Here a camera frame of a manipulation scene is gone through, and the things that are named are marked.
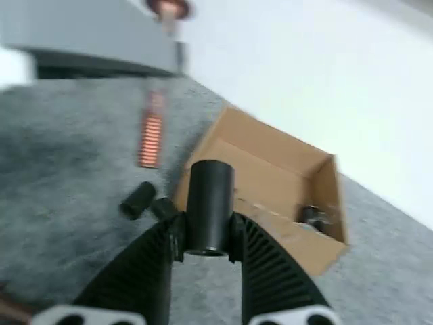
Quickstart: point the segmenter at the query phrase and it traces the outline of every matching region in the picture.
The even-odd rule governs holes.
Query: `small black object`
[[[120,210],[131,220],[136,220],[150,206],[155,195],[155,187],[145,181],[120,204]]]
[[[159,221],[173,218],[179,213],[169,198],[160,198],[153,201],[153,203],[150,205],[150,209]]]
[[[186,214],[187,253],[221,256],[229,252],[235,171],[217,160],[192,165]]]
[[[311,225],[322,233],[325,233],[325,224],[329,223],[325,213],[313,205],[307,205],[301,209],[298,222]]]

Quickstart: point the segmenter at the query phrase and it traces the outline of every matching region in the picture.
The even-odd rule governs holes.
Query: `gray table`
[[[154,221],[117,204],[140,181],[173,191],[223,100],[172,81],[162,166],[135,166],[147,81],[43,81],[0,94],[0,282],[39,307],[69,302]],[[342,177],[351,248],[319,287],[346,324],[433,324],[433,236]],[[188,256],[173,270],[171,324],[239,324],[240,265]]]

